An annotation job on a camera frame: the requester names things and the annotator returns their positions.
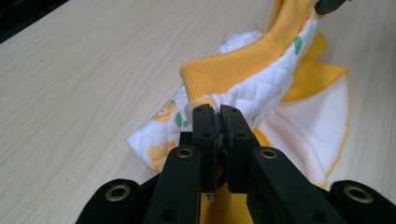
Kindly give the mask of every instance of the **wooden table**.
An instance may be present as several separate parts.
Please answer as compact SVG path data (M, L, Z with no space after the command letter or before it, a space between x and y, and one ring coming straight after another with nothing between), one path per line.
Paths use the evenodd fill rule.
M273 1L71 0L0 45L0 222L74 223L115 178L152 173L125 139L181 85L179 67L231 33L265 30ZM321 60L349 68L351 121L333 182L396 203L396 2L320 22Z

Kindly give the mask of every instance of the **light wood surface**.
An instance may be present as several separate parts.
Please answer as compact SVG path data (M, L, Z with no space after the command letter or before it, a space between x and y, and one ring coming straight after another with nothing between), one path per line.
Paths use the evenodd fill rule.
M71 0L0 45L0 223L74 223L104 183L152 173L125 139L181 85L178 69L234 32L265 30L272 0ZM330 181L396 203L396 2L320 21L321 60L349 69L350 132Z

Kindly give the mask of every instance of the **table surface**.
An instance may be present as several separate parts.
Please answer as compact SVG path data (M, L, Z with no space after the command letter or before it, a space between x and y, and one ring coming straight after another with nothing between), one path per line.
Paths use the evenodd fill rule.
M155 174L126 138L182 84L179 67L234 32L265 30L272 0L71 0L0 45L0 222L74 223L115 178ZM350 131L330 182L396 203L396 2L320 21L320 58L349 69Z

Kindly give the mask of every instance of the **garment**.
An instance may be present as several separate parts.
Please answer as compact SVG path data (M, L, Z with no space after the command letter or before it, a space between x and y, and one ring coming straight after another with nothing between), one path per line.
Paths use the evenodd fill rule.
M276 0L268 32L231 35L215 56L184 64L184 85L128 138L139 158L160 172L180 132L191 131L193 108L210 104L219 111L231 105L262 145L282 150L309 181L326 185L347 136L347 70L315 61L327 48L317 32L316 2ZM248 222L247 210L233 205L244 196L219 195L227 198L218 203L227 209L220 210L241 213ZM215 223L210 213L218 210L203 202L202 219ZM240 223L227 218L222 222Z

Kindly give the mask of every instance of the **yellow flower print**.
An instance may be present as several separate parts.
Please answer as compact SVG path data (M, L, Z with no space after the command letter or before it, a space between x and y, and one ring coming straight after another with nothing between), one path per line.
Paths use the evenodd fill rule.
M148 149L148 156L151 159L149 168L153 171L161 172L163 170L163 166L165 165L166 156L175 146L176 143L174 141L166 142L163 147L155 145L151 146Z
M157 120L157 122L165 123L171 118L171 114L175 111L177 111L177 105L175 101L171 101L169 104L164 104L163 108L152 118Z

